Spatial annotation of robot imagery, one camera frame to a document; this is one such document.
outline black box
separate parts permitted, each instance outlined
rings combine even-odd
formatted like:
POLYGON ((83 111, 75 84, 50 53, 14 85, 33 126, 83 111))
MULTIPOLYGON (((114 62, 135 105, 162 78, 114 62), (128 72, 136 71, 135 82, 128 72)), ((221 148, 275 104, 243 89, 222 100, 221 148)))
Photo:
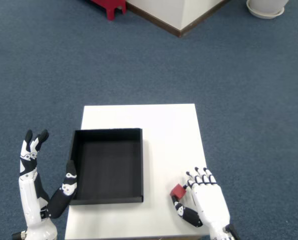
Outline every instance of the black box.
POLYGON ((76 130, 70 156, 77 170, 71 205, 144 201, 141 128, 76 130))

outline plant pot base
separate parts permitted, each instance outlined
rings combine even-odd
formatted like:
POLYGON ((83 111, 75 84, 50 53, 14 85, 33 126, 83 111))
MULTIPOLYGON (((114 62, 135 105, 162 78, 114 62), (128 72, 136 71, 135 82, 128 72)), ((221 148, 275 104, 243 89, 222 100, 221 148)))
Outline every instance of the plant pot base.
POLYGON ((249 2, 250 2, 250 0, 247 0, 247 2, 246 2, 246 5, 247 5, 247 7, 249 9, 249 12, 252 15, 254 15, 255 17, 260 18, 260 19, 274 19, 274 18, 282 15, 285 12, 285 8, 284 7, 279 12, 277 12, 276 14, 273 14, 273 15, 267 14, 267 13, 258 12, 258 11, 253 10, 250 7, 249 2))

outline blue carpet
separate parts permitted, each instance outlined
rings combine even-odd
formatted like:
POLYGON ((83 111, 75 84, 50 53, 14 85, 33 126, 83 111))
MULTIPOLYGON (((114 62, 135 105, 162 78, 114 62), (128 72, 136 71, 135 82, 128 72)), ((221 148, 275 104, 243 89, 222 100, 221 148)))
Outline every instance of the blue carpet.
POLYGON ((51 195, 84 105, 177 103, 196 104, 241 238, 298 239, 298 0, 273 20, 232 0, 180 39, 131 12, 109 22, 84 0, 0 0, 0 240, 26 228, 28 128, 49 130, 38 167, 51 195))

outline white robotic hand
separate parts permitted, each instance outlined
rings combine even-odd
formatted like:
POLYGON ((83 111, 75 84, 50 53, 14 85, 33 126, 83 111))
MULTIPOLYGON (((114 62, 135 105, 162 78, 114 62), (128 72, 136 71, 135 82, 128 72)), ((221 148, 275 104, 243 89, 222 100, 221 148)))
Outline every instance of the white robotic hand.
POLYGON ((207 226, 211 240, 239 240, 234 226, 230 224, 228 207, 215 177, 207 168, 202 170, 196 167, 195 171, 194 175, 186 172, 189 180, 183 188, 190 187, 197 212, 179 203, 179 198, 185 194, 182 192, 178 197, 175 196, 177 194, 171 196, 178 215, 195 227, 207 226), (179 207, 183 208, 181 214, 179 214, 179 207))
POLYGON ((211 240, 231 240, 225 232, 225 227, 230 223, 230 214, 221 190, 212 173, 204 168, 195 168, 197 175, 190 177, 187 185, 191 188, 191 195, 197 207, 197 213, 202 224, 209 228, 211 240))
POLYGON ((57 228, 51 219, 60 217, 75 196, 77 174, 72 160, 67 163, 62 186, 51 198, 43 189, 37 172, 37 155, 48 136, 48 131, 44 130, 31 142, 33 133, 28 130, 23 140, 20 153, 19 189, 27 230, 13 234, 13 240, 56 240, 57 228))

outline table top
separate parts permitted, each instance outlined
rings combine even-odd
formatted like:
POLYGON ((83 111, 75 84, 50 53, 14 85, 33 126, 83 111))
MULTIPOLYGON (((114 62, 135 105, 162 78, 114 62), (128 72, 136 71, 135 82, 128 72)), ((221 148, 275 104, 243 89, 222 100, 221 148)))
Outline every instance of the table top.
MULTIPOLYGON (((169 195, 206 161, 194 104, 85 106, 81 129, 142 128, 142 203, 71 205, 65 239, 207 235, 181 219, 169 195)), ((194 207, 189 192, 181 202, 194 207)))

